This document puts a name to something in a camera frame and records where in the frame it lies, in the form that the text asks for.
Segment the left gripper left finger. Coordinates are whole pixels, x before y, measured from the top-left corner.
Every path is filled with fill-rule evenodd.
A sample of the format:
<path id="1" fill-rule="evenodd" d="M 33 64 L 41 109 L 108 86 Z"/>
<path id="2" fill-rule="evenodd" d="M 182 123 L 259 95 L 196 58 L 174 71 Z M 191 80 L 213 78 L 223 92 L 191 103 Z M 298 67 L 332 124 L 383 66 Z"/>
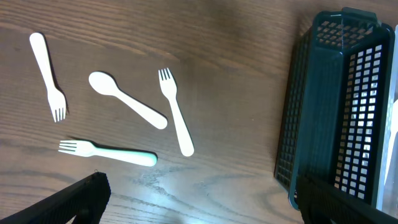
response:
<path id="1" fill-rule="evenodd" d="M 99 223 L 110 196 L 107 175 L 95 172 L 1 223 Z"/>

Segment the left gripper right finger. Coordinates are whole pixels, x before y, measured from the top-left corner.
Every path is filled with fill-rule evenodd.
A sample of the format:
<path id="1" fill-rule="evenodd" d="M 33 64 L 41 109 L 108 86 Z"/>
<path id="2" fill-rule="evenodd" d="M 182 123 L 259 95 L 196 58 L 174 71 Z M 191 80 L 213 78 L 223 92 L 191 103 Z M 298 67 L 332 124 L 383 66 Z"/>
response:
<path id="1" fill-rule="evenodd" d="M 297 204 L 305 223 L 397 224 L 397 219 L 311 176 L 297 178 Z"/>

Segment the dark green plastic basket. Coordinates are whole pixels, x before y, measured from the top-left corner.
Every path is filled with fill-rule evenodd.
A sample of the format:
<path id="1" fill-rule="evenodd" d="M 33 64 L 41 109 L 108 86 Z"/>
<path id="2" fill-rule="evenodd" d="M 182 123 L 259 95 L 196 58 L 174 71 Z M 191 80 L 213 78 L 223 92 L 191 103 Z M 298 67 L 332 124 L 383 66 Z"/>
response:
<path id="1" fill-rule="evenodd" d="M 295 42 L 274 176 L 298 205 L 312 175 L 382 207 L 397 77 L 397 31 L 373 12 L 319 12 Z"/>

